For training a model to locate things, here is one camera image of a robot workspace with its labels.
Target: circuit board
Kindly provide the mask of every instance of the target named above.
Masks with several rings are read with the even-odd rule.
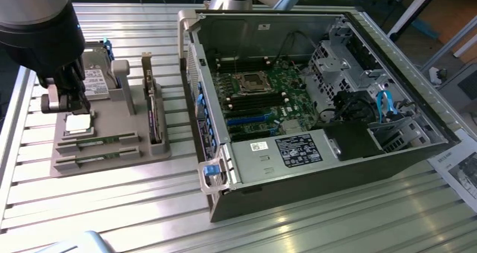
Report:
[[[213,84],[232,141],[283,135],[289,131],[283,122],[287,125],[293,122],[293,130],[305,131],[316,121],[305,84],[297,70],[285,61],[277,61],[264,71],[215,73]],[[256,108],[268,96],[280,96],[281,102]],[[231,98],[245,99],[249,108],[241,103],[240,109],[232,111],[235,106],[227,105]]]

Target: label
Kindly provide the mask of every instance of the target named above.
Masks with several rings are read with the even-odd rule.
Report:
[[[98,94],[106,94],[108,91],[102,71],[100,69],[84,70],[84,77],[84,95],[93,96]]]
[[[259,24],[259,31],[269,30],[269,24]]]
[[[252,151],[260,151],[268,149],[268,145],[265,141],[249,143],[249,147],[252,148]]]
[[[93,161],[98,161],[98,160],[104,160],[104,157],[94,157],[94,158],[89,158],[89,159],[84,159],[84,160],[77,160],[76,163],[82,164],[82,163],[93,162]]]
[[[93,141],[93,142],[86,142],[86,143],[77,144],[77,147],[86,147],[86,146],[93,146],[93,145],[100,145],[100,144],[104,144],[104,142],[102,141]]]
[[[276,139],[283,163],[288,168],[319,162],[319,151],[310,134]]]

